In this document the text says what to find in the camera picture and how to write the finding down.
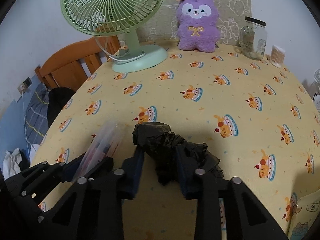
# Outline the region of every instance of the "fan cord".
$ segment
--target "fan cord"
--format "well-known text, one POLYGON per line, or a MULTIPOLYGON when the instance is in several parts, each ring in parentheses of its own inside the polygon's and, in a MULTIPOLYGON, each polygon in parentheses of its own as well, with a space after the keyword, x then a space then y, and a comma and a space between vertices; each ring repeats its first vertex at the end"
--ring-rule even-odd
POLYGON ((99 48, 105 53, 107 54, 111 59, 115 60, 115 61, 120 61, 120 62, 130 62, 130 61, 134 61, 138 58, 141 58, 143 57, 146 53, 143 51, 143 53, 139 56, 136 56, 136 57, 133 57, 133 58, 130 58, 130 59, 117 59, 114 57, 114 55, 110 54, 109 52, 107 52, 103 47, 102 45, 100 44, 99 40, 97 37, 94 37, 94 39, 96 40, 96 43, 98 44, 99 48))

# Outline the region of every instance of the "small fan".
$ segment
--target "small fan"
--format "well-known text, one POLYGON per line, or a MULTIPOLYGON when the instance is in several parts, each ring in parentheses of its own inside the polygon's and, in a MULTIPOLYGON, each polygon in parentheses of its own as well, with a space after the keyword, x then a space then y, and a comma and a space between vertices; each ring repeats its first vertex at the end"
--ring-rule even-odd
POLYGON ((136 28, 149 20, 163 0, 61 0, 65 19, 77 30, 93 36, 125 33, 128 50, 113 59, 112 69, 119 73, 135 72, 164 61, 168 54, 158 45, 140 46, 136 28))

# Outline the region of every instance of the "fan grille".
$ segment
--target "fan grille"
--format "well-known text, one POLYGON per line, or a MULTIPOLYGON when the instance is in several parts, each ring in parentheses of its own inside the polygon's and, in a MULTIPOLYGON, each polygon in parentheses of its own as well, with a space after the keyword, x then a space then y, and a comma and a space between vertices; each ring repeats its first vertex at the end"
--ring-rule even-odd
POLYGON ((61 0, 66 20, 94 36, 118 35, 150 19, 163 0, 61 0))

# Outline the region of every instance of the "plaid fabric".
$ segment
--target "plaid fabric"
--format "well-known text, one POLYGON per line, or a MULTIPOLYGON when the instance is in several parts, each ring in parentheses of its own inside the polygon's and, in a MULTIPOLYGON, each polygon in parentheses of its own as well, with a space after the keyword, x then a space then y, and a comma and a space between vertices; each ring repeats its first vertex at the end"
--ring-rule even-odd
POLYGON ((26 140, 30 150, 31 145, 40 144, 48 130, 47 111, 49 92, 43 83, 40 83, 33 94, 25 113, 26 140))

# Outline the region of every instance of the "cotton swab container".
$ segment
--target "cotton swab container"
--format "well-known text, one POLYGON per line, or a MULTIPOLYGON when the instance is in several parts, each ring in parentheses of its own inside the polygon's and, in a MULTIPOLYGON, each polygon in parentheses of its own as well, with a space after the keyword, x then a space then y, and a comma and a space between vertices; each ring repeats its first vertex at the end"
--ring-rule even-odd
POLYGON ((285 50, 273 45, 271 51, 271 58, 269 62, 276 67, 281 68, 284 60, 285 50))

